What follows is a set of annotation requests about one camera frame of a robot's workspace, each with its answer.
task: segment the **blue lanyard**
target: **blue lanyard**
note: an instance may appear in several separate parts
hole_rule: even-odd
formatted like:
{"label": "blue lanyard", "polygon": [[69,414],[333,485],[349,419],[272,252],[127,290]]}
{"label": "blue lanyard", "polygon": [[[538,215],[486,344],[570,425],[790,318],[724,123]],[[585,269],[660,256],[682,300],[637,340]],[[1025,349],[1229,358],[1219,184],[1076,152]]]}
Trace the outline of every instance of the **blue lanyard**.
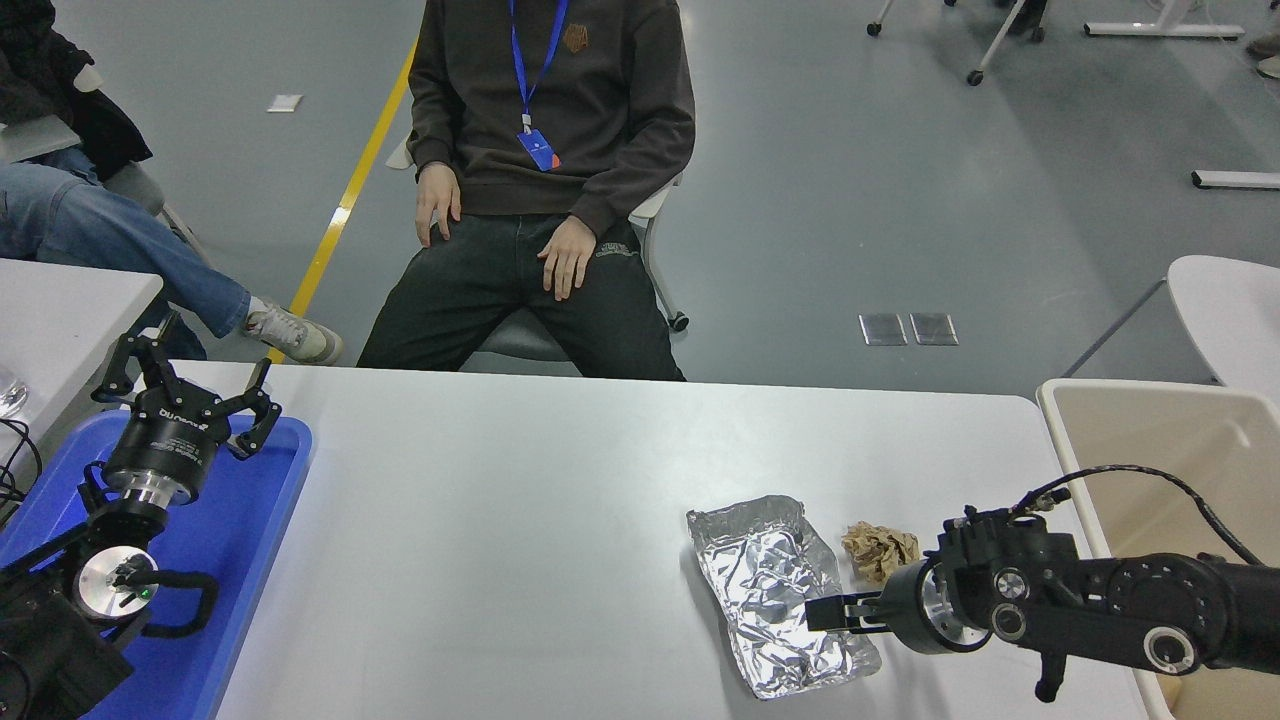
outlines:
{"label": "blue lanyard", "polygon": [[516,36],[516,0],[508,0],[511,6],[511,54],[516,59],[516,82],[520,83],[520,99],[525,102],[525,114],[520,117],[525,126],[525,133],[532,131],[532,119],[529,114],[529,102],[534,99],[534,92],[538,92],[538,83],[547,77],[547,70],[552,67],[552,60],[556,59],[556,49],[559,47],[559,35],[561,29],[564,27],[564,15],[568,14],[568,0],[559,0],[556,6],[556,26],[552,28],[552,41],[547,47],[547,60],[543,63],[543,72],[538,74],[538,79],[534,82],[534,87],[529,87],[525,79],[525,55],[520,51],[520,38]]}

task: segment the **id badge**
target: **id badge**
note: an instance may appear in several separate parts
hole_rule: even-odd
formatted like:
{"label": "id badge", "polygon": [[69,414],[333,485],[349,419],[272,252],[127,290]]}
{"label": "id badge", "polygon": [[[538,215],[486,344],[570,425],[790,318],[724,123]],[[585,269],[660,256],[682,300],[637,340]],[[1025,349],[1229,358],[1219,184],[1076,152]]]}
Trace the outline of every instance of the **id badge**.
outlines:
{"label": "id badge", "polygon": [[520,143],[525,146],[529,156],[538,164],[539,170],[545,173],[547,170],[554,170],[559,167],[559,158],[556,155],[556,151],[552,150],[547,138],[543,137],[541,131],[534,129],[530,132],[521,132],[517,133],[516,137],[520,138]]}

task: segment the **glass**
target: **glass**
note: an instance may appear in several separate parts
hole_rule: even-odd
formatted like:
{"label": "glass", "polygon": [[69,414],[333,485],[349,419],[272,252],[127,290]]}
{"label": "glass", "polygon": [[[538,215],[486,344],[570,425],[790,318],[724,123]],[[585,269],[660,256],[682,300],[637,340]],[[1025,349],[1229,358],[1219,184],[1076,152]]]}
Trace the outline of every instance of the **glass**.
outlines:
{"label": "glass", "polygon": [[12,418],[27,402],[27,383],[0,365],[0,418]]}

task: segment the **crumpled foil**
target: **crumpled foil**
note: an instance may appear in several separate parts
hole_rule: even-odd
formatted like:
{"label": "crumpled foil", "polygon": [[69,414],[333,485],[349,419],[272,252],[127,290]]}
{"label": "crumpled foil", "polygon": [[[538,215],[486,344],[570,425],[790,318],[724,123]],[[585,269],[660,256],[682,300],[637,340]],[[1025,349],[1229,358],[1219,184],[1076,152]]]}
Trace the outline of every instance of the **crumpled foil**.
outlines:
{"label": "crumpled foil", "polygon": [[876,587],[884,587],[893,570],[920,559],[920,541],[911,533],[872,525],[859,520],[840,543],[849,551],[854,566]]}
{"label": "crumpled foil", "polygon": [[771,495],[686,518],[755,697],[774,700],[879,670],[879,652],[865,637],[805,625],[806,600],[844,591],[836,555],[805,520],[804,505]]}

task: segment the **beige bin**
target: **beige bin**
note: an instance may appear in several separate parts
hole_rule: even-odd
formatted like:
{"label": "beige bin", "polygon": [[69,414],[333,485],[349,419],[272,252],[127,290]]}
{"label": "beige bin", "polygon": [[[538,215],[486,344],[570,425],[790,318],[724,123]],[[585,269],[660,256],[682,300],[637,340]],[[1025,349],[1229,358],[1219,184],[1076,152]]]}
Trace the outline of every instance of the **beige bin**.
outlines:
{"label": "beige bin", "polygon": [[[1064,470],[1133,464],[1171,473],[1263,562],[1280,564],[1280,414],[1270,400],[1222,387],[1084,379],[1050,380],[1037,400]],[[1080,483],[1073,495],[1096,557],[1211,552],[1243,562],[1190,497],[1160,478],[1106,473],[1085,478],[1087,491]],[[1202,669],[1161,678],[1170,715],[1155,674],[1135,674],[1151,717],[1280,717],[1276,675]]]}

